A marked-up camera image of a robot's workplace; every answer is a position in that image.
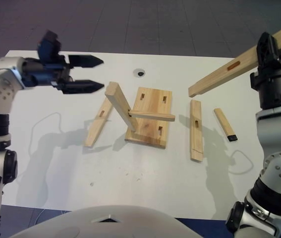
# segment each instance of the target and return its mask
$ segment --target wooden leg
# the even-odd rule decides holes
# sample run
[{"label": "wooden leg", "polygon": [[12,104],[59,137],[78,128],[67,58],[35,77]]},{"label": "wooden leg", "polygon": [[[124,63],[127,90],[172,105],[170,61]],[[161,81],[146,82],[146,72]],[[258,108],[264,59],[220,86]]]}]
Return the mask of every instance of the wooden leg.
[{"label": "wooden leg", "polygon": [[190,103],[190,156],[191,160],[203,161],[201,102]]},{"label": "wooden leg", "polygon": [[[273,35],[281,53],[281,30]],[[258,66],[256,46],[202,78],[189,88],[189,97],[206,93]]]},{"label": "wooden leg", "polygon": [[105,125],[105,122],[109,118],[111,111],[112,104],[108,98],[105,98],[99,112],[89,128],[89,134],[85,140],[85,146],[92,147],[94,145]]},{"label": "wooden leg", "polygon": [[127,124],[128,128],[130,128],[132,131],[135,131],[137,129],[137,121],[128,114],[130,111],[130,106],[119,84],[116,82],[110,82],[106,88],[105,95],[117,110],[124,122]]}]

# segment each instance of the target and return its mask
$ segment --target wooden stick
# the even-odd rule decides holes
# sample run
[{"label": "wooden stick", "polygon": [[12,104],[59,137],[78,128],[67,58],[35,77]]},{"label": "wooden stick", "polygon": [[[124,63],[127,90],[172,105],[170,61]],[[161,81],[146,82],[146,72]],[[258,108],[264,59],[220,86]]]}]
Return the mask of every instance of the wooden stick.
[{"label": "wooden stick", "polygon": [[92,147],[99,137],[105,122],[109,118],[109,115],[112,111],[112,104],[105,98],[99,112],[97,113],[92,125],[89,128],[89,134],[85,140],[85,146]]},{"label": "wooden stick", "polygon": [[145,119],[163,120],[163,121],[175,121],[175,115],[171,115],[171,114],[129,111],[129,115],[131,115],[134,118],[145,118]]},{"label": "wooden stick", "polygon": [[227,118],[225,117],[223,111],[220,108],[215,108],[214,109],[215,115],[218,118],[224,132],[225,135],[227,136],[229,141],[236,141],[237,140],[237,136],[233,130],[233,128],[231,128]]},{"label": "wooden stick", "polygon": [[128,114],[130,111],[130,106],[119,84],[116,82],[110,82],[106,88],[105,95],[117,110],[124,122],[127,124],[128,128],[130,128],[132,131],[135,131],[138,126],[137,121]]},{"label": "wooden stick", "polygon": [[[273,35],[281,53],[281,30]],[[189,87],[189,97],[206,93],[258,66],[256,46]]]},{"label": "wooden stick", "polygon": [[196,100],[190,103],[190,156],[191,160],[203,160],[202,110]]}]

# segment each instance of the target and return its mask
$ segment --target wood grain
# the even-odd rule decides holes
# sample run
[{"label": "wood grain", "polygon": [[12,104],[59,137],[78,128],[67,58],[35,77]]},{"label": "wood grain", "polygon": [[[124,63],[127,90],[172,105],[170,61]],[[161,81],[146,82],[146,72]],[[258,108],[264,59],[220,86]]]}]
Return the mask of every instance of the wood grain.
[{"label": "wood grain", "polygon": [[101,105],[101,108],[99,109],[93,123],[89,128],[89,133],[85,140],[85,146],[92,147],[94,145],[107,119],[109,118],[111,111],[112,111],[112,104],[108,100],[108,98],[105,98],[103,104]]},{"label": "wood grain", "polygon": [[175,115],[172,115],[172,114],[129,111],[129,115],[131,115],[134,118],[144,118],[144,119],[163,120],[163,121],[175,121]]},{"label": "wood grain", "polygon": [[[278,48],[281,53],[281,30],[273,35],[278,43]],[[258,66],[257,51],[254,46],[248,51],[242,53],[240,56],[236,57],[229,63],[218,68],[211,74],[202,78],[194,85],[189,87],[189,97],[194,97],[199,94],[206,93],[213,88],[216,88],[223,83],[234,79],[243,73]]]},{"label": "wood grain", "polygon": [[196,100],[190,103],[190,156],[191,160],[203,161],[202,108]]},{"label": "wood grain", "polygon": [[234,136],[235,132],[231,125],[229,124],[226,116],[224,115],[223,111],[220,108],[215,108],[214,113],[216,117],[218,118],[221,127],[223,128],[225,135],[229,138],[230,136]]},{"label": "wood grain", "polygon": [[135,131],[137,129],[137,121],[128,114],[130,111],[130,106],[119,84],[116,82],[110,82],[106,88],[105,95],[117,110],[124,122],[127,124],[128,128],[130,128],[132,131]]},{"label": "wood grain", "polygon": [[[172,92],[140,87],[137,92],[133,111],[169,114]],[[135,132],[126,132],[125,140],[165,148],[169,129],[168,121],[137,118]]]}]

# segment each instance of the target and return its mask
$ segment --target wooden assembly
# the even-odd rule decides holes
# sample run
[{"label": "wooden assembly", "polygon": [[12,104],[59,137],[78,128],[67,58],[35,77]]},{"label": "wooden assembly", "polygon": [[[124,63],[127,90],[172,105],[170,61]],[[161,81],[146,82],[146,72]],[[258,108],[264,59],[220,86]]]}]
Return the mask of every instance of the wooden assembly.
[{"label": "wooden assembly", "polygon": [[201,102],[196,100],[190,103],[190,157],[203,161],[202,109]]},{"label": "wooden assembly", "polygon": [[96,142],[97,138],[99,137],[111,111],[112,111],[112,104],[107,98],[105,98],[92,125],[89,128],[89,133],[85,140],[85,146],[92,147],[94,145],[94,143]]},{"label": "wooden assembly", "polygon": [[172,92],[140,87],[133,110],[118,83],[110,82],[105,95],[128,126],[125,140],[166,147],[169,121],[175,121],[169,114]]},{"label": "wooden assembly", "polygon": [[125,140],[165,148],[169,129],[168,121],[175,119],[175,116],[168,115],[171,110],[171,100],[171,91],[140,87],[131,115],[135,115],[135,111],[145,113],[142,115],[138,113],[137,116],[142,118],[137,118],[137,130],[132,131],[129,128]]},{"label": "wooden assembly", "polygon": [[215,108],[214,109],[214,113],[216,115],[216,117],[218,118],[221,127],[223,128],[225,135],[227,136],[229,141],[236,141],[237,140],[237,136],[233,130],[233,128],[231,128],[227,118],[225,117],[223,111],[220,108]]},{"label": "wooden assembly", "polygon": [[[281,53],[281,30],[273,35]],[[189,87],[189,97],[206,93],[258,66],[256,46]]]}]

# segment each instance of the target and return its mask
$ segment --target black robot arm segment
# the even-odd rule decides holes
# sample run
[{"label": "black robot arm segment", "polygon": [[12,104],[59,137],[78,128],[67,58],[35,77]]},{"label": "black robot arm segment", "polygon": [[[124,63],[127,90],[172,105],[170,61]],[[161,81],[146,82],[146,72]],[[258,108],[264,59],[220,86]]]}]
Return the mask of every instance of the black robot arm segment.
[{"label": "black robot arm segment", "polygon": [[104,62],[90,55],[69,55],[69,63],[59,55],[61,43],[57,35],[48,31],[38,45],[39,59],[26,58],[22,66],[22,83],[25,87],[51,85],[64,94],[93,93],[103,88],[92,80],[73,81],[69,75],[74,67],[95,67]]}]

